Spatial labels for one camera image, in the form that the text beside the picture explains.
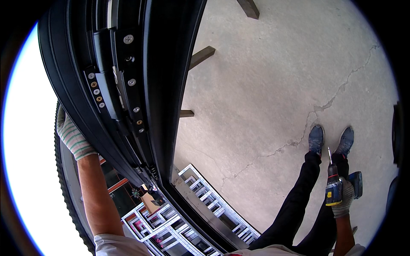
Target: sky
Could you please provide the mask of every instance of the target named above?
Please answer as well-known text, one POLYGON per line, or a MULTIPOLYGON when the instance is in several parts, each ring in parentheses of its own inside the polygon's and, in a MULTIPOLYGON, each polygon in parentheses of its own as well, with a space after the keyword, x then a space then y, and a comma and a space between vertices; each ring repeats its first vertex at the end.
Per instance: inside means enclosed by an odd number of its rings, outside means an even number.
POLYGON ((3 153, 16 207, 44 255, 92 255, 68 214, 57 176, 57 97, 41 60, 37 25, 14 66, 3 124, 3 153))

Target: gray sneaker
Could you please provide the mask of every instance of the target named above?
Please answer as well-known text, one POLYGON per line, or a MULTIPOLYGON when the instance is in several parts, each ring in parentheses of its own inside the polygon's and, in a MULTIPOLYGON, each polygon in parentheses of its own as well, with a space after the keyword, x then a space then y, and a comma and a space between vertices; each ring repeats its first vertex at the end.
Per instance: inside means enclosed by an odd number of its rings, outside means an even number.
POLYGON ((340 136, 340 140, 339 140, 339 146, 337 147, 337 149, 333 153, 334 154, 343 154, 344 157, 347 158, 347 154, 349 154, 350 149, 353 146, 353 141, 354 141, 353 128, 348 126, 342 132, 342 135, 340 136))
POLYGON ((322 147, 325 141, 325 131, 322 126, 315 125, 309 133, 309 151, 322 155, 322 147))

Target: black pants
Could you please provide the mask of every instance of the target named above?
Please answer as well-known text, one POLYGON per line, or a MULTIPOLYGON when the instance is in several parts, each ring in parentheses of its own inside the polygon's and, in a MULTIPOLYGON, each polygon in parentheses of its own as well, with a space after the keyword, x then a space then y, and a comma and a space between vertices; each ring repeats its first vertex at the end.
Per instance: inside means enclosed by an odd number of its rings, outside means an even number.
MULTIPOLYGON (((349 173, 347 159, 342 154, 332 155, 339 176, 345 179, 349 173)), ((305 208, 310 192, 319 176, 319 155, 308 152, 302 165, 301 173, 290 190, 273 224, 253 243, 249 249, 261 249, 269 245, 284 245, 294 252, 303 255, 328 255, 336 242, 336 221, 332 208, 323 201, 312 230, 297 246, 293 246, 293 238, 302 224, 305 208)))

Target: gray glove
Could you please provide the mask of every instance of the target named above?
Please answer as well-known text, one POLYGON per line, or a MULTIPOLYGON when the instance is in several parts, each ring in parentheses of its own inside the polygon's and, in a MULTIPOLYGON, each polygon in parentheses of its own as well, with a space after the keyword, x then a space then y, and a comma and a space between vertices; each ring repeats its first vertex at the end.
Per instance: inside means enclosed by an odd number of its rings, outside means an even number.
POLYGON ((57 114, 57 134, 78 161, 84 156, 97 154, 60 105, 57 114))
POLYGON ((350 205, 352 205, 355 198, 355 190, 352 183, 340 177, 342 180, 342 202, 332 206, 333 214, 335 218, 339 218, 349 214, 350 205))

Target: screw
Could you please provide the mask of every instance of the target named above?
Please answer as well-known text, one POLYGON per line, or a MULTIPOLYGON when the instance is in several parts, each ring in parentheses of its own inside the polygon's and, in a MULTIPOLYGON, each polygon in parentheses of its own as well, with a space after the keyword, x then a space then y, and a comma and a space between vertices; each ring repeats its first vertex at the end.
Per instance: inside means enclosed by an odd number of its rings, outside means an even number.
POLYGON ((128 85, 129 85, 129 86, 133 86, 133 85, 135 85, 135 83, 136 83, 136 81, 135 81, 134 78, 132 78, 132 79, 130 79, 130 80, 128 81, 128 85))
POLYGON ((124 43, 127 44, 127 45, 132 43, 133 40, 134 40, 133 35, 127 35, 127 36, 124 37, 124 43))

